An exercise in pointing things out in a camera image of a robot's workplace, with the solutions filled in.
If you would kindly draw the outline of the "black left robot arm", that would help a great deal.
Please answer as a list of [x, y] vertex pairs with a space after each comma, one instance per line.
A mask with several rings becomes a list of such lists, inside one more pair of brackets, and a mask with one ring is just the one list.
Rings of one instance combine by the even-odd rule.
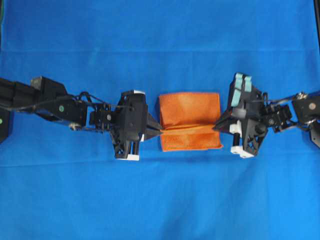
[[72, 131], [108, 132], [117, 160], [138, 161], [140, 143], [163, 133], [149, 113], [143, 91], [122, 92], [119, 102], [110, 104], [87, 91], [69, 94], [62, 83], [44, 76], [33, 78], [29, 85], [1, 78], [1, 142], [10, 135], [13, 112], [34, 114]]

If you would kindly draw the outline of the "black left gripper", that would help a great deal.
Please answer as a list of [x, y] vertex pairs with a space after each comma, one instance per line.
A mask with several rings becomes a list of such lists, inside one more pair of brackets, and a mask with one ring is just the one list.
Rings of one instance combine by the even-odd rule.
[[140, 142], [160, 136], [162, 129], [148, 112], [145, 92], [122, 92], [112, 112], [110, 127], [114, 157], [117, 160], [138, 161]]

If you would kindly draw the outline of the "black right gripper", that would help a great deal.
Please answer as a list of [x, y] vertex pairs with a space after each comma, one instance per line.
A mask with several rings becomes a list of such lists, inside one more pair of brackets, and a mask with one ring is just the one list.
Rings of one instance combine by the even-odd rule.
[[233, 134], [230, 152], [241, 158], [252, 158], [258, 154], [268, 130], [262, 123], [262, 110], [268, 95], [253, 86], [248, 110], [229, 107], [215, 122], [214, 131]]

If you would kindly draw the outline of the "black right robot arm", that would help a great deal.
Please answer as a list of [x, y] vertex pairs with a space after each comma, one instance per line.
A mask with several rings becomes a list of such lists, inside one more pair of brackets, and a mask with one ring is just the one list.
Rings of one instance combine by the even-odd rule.
[[280, 133], [291, 128], [309, 133], [313, 144], [320, 145], [318, 92], [271, 100], [254, 86], [230, 86], [227, 109], [213, 126], [213, 130], [233, 136], [230, 151], [241, 158], [257, 156], [269, 129]]

